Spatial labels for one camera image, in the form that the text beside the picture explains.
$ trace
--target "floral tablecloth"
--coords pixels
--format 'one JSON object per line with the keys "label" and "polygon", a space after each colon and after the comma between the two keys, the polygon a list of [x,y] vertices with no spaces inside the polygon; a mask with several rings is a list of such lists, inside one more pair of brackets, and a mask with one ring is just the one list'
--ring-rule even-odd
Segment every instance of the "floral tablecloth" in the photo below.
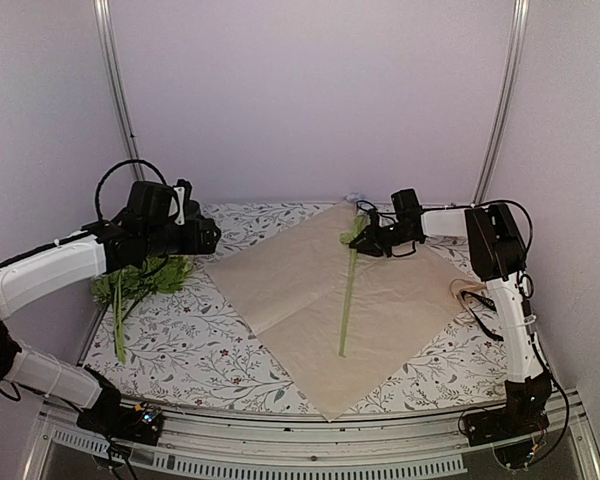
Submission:
{"label": "floral tablecloth", "polygon": [[[85,359],[124,394],[173,404],[253,412],[317,414],[284,369],[251,334],[205,274],[205,265],[255,245],[329,204],[223,204],[205,209],[222,230],[215,255],[196,258],[174,295],[143,301],[125,321],[127,363],[116,358],[107,312]],[[443,258],[470,272],[466,241],[428,239]],[[477,313],[498,331],[494,314]],[[445,408],[504,398],[506,353],[462,313],[349,413]]]}

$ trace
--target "green leaves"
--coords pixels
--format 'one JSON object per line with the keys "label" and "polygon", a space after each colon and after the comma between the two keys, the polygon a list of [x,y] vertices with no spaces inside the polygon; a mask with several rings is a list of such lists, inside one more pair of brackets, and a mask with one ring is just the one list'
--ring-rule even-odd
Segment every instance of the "green leaves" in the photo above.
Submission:
{"label": "green leaves", "polygon": [[[185,280],[193,271],[193,262],[187,257],[169,257],[164,262],[161,258],[149,258],[142,269],[129,266],[91,282],[91,293],[95,300],[105,307],[113,305],[116,355],[122,363],[126,360],[122,322],[149,295],[169,295],[182,290]],[[130,300],[133,303],[127,309]]]}

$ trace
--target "brown paper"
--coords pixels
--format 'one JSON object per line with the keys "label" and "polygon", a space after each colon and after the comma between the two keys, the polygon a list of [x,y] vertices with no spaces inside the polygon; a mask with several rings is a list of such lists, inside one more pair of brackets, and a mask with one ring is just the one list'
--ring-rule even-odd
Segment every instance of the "brown paper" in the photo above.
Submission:
{"label": "brown paper", "polygon": [[297,387],[333,420],[394,374],[461,310],[468,279],[428,247],[406,258],[359,255],[346,357],[338,356],[354,208],[325,213],[207,267],[220,291]]}

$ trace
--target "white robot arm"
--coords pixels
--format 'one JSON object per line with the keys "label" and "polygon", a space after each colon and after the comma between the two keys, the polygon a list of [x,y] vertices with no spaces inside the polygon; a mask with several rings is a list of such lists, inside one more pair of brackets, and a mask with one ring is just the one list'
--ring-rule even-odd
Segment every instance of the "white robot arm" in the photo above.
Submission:
{"label": "white robot arm", "polygon": [[99,220],[67,238],[1,262],[0,381],[65,400],[81,411],[79,426],[107,438],[155,444],[160,418],[149,415],[144,419],[148,421],[136,421],[140,414],[120,406],[120,392],[104,377],[14,341],[3,322],[64,286],[127,265],[141,266],[148,257],[213,253],[220,230],[189,199],[191,191],[184,180],[174,187],[135,182],[127,206],[113,221]]}
{"label": "white robot arm", "polygon": [[[75,405],[82,411],[78,425],[83,428],[155,444],[157,422],[148,433],[140,428],[124,431],[126,424],[119,419],[130,413],[120,406],[120,392],[104,377],[16,343],[3,321],[66,285],[127,265],[140,266],[150,256],[213,253],[220,231],[200,214],[190,194],[191,185],[184,180],[175,187],[136,182],[126,208],[111,222],[99,220],[70,237],[1,262],[0,381]],[[535,354],[529,292],[523,285],[526,248],[507,205],[424,209],[413,190],[397,192],[392,200],[397,221],[381,226],[378,212],[369,211],[370,224],[351,248],[392,256],[393,246],[423,243],[428,236],[466,237],[473,270],[495,302],[508,354],[507,405],[496,413],[464,416],[470,442],[493,442],[547,428],[544,406],[551,394],[551,376]]]}
{"label": "white robot arm", "polygon": [[531,324],[529,276],[525,273],[528,246],[508,203],[489,202],[464,207],[423,208],[413,189],[391,196],[396,221],[380,225],[381,213],[366,210],[370,223],[350,248],[372,256],[393,255],[392,247],[418,242],[427,237],[450,236],[468,239],[474,273],[486,284],[495,303],[507,350],[507,404],[499,411],[463,416],[472,445],[490,443],[546,429],[544,411],[551,395],[552,377],[536,353]]}

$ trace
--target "black cable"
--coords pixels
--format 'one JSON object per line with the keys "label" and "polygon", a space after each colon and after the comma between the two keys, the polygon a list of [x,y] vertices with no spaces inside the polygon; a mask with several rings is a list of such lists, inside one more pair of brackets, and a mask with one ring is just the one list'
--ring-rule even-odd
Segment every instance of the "black cable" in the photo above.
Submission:
{"label": "black cable", "polygon": [[[371,208],[370,209],[362,208],[360,206],[361,204],[369,205]],[[396,219],[393,218],[393,216],[395,216],[395,212],[381,212],[375,204],[369,202],[368,200],[358,200],[356,202],[356,208],[358,210],[366,213],[367,215],[369,215],[369,213],[371,213],[371,212],[376,212],[379,217],[386,218],[387,220],[391,220],[392,223],[397,223]]]}
{"label": "black cable", "polygon": [[404,258],[404,257],[409,257],[409,256],[413,255],[414,253],[416,253],[416,241],[415,240],[411,244],[411,251],[410,252],[401,253],[400,255],[396,255],[394,253],[393,256],[396,257],[396,258]]}
{"label": "black cable", "polygon": [[[78,414],[83,413],[83,411],[80,408],[78,408],[76,405],[74,405],[70,401],[65,400],[64,398],[60,398],[60,400],[62,400],[67,405],[69,405]],[[118,479],[118,480],[124,480],[118,474],[118,472],[116,472],[116,468],[119,468],[119,466],[114,467],[113,453],[112,452],[115,452],[124,461],[124,463],[127,466],[127,469],[129,470],[129,473],[131,474],[131,477],[133,478],[133,480],[138,480],[136,472],[134,471],[133,467],[131,466],[131,463],[129,462],[128,455],[122,450],[122,448],[120,448],[120,445],[118,445],[116,442],[114,442],[110,435],[105,435],[104,439],[109,443],[109,448],[107,449],[107,455],[109,457],[109,467],[110,467],[109,471],[116,477],[116,479]]]}
{"label": "black cable", "polygon": [[149,277],[154,276],[160,270],[162,270],[167,265],[167,263],[169,263],[169,255],[167,255],[166,257],[164,257],[164,260],[162,261],[162,263],[160,263],[160,265],[158,265],[156,268],[154,268],[150,272],[143,273],[142,275],[140,275],[140,277],[141,278],[149,278]]}
{"label": "black cable", "polygon": [[[522,281],[525,278],[529,282],[529,292],[528,293],[522,287]],[[528,273],[523,273],[522,275],[520,275],[520,271],[518,270],[518,276],[516,277],[516,283],[518,284],[518,289],[520,291],[520,295],[522,295],[523,298],[529,300],[531,297],[533,297],[533,294],[535,292],[535,286],[533,284],[533,278],[531,278],[531,276]]]}
{"label": "black cable", "polygon": [[102,210],[100,209],[100,190],[102,190],[102,186],[104,185],[104,182],[106,182],[107,179],[109,178],[109,176],[113,172],[118,170],[119,168],[124,167],[125,165],[132,165],[132,164],[140,164],[140,165],[144,165],[144,166],[150,168],[158,176],[158,178],[164,185],[167,184],[167,181],[165,180],[165,178],[162,175],[162,173],[160,172],[160,170],[158,170],[158,167],[156,167],[155,165],[153,165],[150,162],[147,162],[146,160],[142,160],[140,158],[132,158],[130,160],[125,160],[123,162],[116,163],[113,167],[111,167],[109,170],[107,170],[107,173],[105,173],[102,176],[102,178],[98,182],[98,185],[96,186],[96,195],[95,195],[94,203],[95,203],[95,207],[96,207],[96,215],[98,217],[99,222],[102,222],[104,220],[104,217],[102,215]]}
{"label": "black cable", "polygon": [[542,357],[540,357],[540,352],[538,352],[538,348],[536,347],[535,334],[532,334],[532,337],[533,338],[531,339],[531,347],[533,348],[533,353],[535,354],[536,358],[540,362],[540,365],[542,365],[543,370],[545,372],[549,373],[549,376],[551,377],[551,381],[553,382],[553,384],[556,386],[556,388],[560,392],[560,395],[562,395],[562,398],[564,399],[564,406],[565,406],[566,412],[565,412],[565,418],[564,418],[564,425],[562,427],[562,430],[560,431],[560,435],[558,436],[558,439],[551,446],[551,448],[549,450],[547,450],[541,457],[536,457],[533,460],[531,460],[531,462],[529,462],[528,466],[533,466],[533,465],[541,462],[542,460],[547,458],[549,455],[551,455],[551,453],[553,453],[553,451],[558,447],[558,445],[560,444],[560,442],[566,435],[567,429],[569,428],[569,414],[570,414],[569,399],[567,398],[567,394],[565,393],[564,389],[560,386],[560,384],[556,380],[556,377],[553,376],[553,373],[549,369],[549,366],[547,364],[545,364],[544,360],[542,360]]}
{"label": "black cable", "polygon": [[487,410],[487,409],[486,409],[486,408],[484,408],[484,407],[469,407],[469,408],[466,408],[466,409],[464,409],[464,410],[462,411],[462,413],[460,414],[460,416],[458,417],[458,425],[457,425],[457,426],[458,426],[458,431],[459,431],[459,432],[460,432],[462,435],[464,435],[465,437],[467,436],[467,431],[466,431],[466,430],[463,430],[463,429],[460,427],[460,423],[462,422],[462,420],[464,419],[464,416],[465,416],[467,413],[469,413],[469,412],[471,412],[471,411],[474,411],[474,410],[482,410],[482,411],[484,411],[484,412],[487,412],[487,413],[489,413],[489,412],[490,412],[490,410]]}
{"label": "black cable", "polygon": [[[375,209],[376,211],[378,210],[378,207],[376,207],[373,203],[367,201],[367,200],[358,200],[356,202],[356,206],[362,210],[365,213],[369,213],[369,210],[366,210],[362,207],[359,206],[359,204],[366,204],[366,205],[370,205],[373,209]],[[477,205],[450,205],[450,206],[445,206],[445,207],[428,207],[428,208],[422,208],[421,211],[422,213],[426,213],[426,212],[435,212],[435,211],[443,211],[443,210],[464,210],[466,208],[475,208],[475,207],[484,207],[487,205],[493,205],[496,203],[506,203],[509,205],[513,205],[515,207],[517,207],[518,209],[520,209],[520,211],[524,214],[526,220],[527,220],[527,224],[529,226],[529,238],[527,239],[527,243],[524,246],[524,255],[525,255],[525,260],[526,257],[529,253],[529,249],[531,248],[531,242],[533,241],[533,221],[531,220],[531,215],[529,215],[529,212],[527,211],[526,208],[524,208],[520,203],[516,202],[515,200],[489,200],[488,202],[482,202],[480,204]],[[398,215],[400,213],[405,213],[406,211],[391,211],[391,212],[379,212],[378,211],[378,215],[385,217],[385,218],[391,218],[391,220],[393,220],[393,218],[391,217],[391,215]]]}
{"label": "black cable", "polygon": [[67,243],[75,242],[76,240],[80,240],[82,238],[88,237],[89,235],[91,235],[90,232],[80,232],[76,235],[72,235],[70,237],[65,237],[65,238],[58,240],[57,245],[55,242],[45,243],[44,245],[40,245],[32,250],[29,250],[28,252],[19,253],[18,255],[15,255],[11,258],[7,258],[6,260],[3,260],[2,262],[0,262],[0,269],[8,267],[9,265],[19,262],[20,260],[24,260],[25,258],[32,257],[38,253],[46,252],[47,250],[57,248],[60,245],[66,245]]}
{"label": "black cable", "polygon": [[527,212],[526,208],[524,208],[522,205],[520,205],[518,202],[516,202],[514,200],[489,200],[488,202],[483,202],[478,206],[482,207],[485,205],[493,205],[494,203],[508,203],[509,205],[518,207],[518,209],[520,209],[520,211],[526,217],[527,224],[529,225],[529,238],[527,239],[527,244],[524,247],[524,254],[526,257],[527,254],[529,253],[529,249],[531,248],[531,242],[533,241],[533,222],[531,221],[531,215],[529,215],[529,212]]}
{"label": "black cable", "polygon": [[[495,303],[490,298],[483,297],[482,295],[478,295],[477,293],[467,292],[466,290],[463,290],[463,291],[460,292],[460,296],[462,297],[462,300],[465,300],[465,297],[467,295],[469,295],[472,298],[475,298],[477,301],[479,301],[482,305],[484,305],[485,307],[487,307],[492,312],[496,311]],[[498,335],[497,333],[492,332],[491,330],[489,330],[487,328],[487,326],[484,324],[484,322],[480,319],[480,317],[478,317],[478,314],[476,312],[474,312],[471,309],[471,307],[469,307],[468,304],[465,304],[465,305],[466,305],[466,308],[469,310],[469,313],[471,313],[471,315],[473,316],[473,319],[476,321],[476,323],[480,327],[480,330],[482,330],[482,332],[487,337],[489,337],[494,342],[504,342],[504,337],[502,335]]]}
{"label": "black cable", "polygon": [[2,387],[0,387],[0,394],[3,397],[8,398],[12,402],[19,402],[20,400],[22,400],[22,395],[20,395],[20,390],[18,390],[18,387],[16,386],[15,383],[11,383],[11,388],[13,388],[13,395],[9,395],[7,392],[2,390]]}

